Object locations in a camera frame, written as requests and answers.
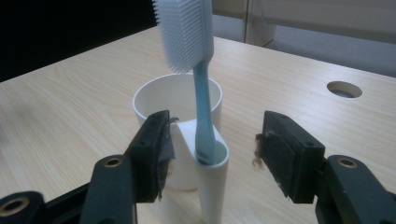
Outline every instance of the toothbrush handle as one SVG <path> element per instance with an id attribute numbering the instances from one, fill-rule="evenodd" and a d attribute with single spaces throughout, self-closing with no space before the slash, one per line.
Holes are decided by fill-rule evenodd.
<path id="1" fill-rule="evenodd" d="M 208 62 L 202 61 L 193 68 L 197 107 L 195 156 L 198 162 L 213 165 L 216 163 L 216 139 L 210 108 L 207 67 Z"/>

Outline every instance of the white bristles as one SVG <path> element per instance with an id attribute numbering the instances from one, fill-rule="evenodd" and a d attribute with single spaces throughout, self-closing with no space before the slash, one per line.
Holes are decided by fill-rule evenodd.
<path id="1" fill-rule="evenodd" d="M 154 0 L 166 59 L 172 70 L 185 73 L 198 62 L 211 58 L 213 33 L 205 11 L 207 0 Z"/>

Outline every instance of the white plastic cup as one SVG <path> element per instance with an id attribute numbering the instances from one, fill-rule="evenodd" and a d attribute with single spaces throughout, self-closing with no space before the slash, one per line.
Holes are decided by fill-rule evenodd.
<path id="1" fill-rule="evenodd" d="M 217 164 L 203 165 L 195 158 L 196 104 L 193 76 L 172 74 L 155 78 L 143 85 L 134 95 L 133 107 L 140 125 L 158 111 L 169 110 L 170 117 L 179 121 L 170 131 L 176 159 L 166 185 L 175 189 L 197 189 L 203 220 L 207 224 L 220 223 L 230 150 L 219 130 L 222 91 L 218 83 L 209 79 L 210 103 L 215 138 Z"/>

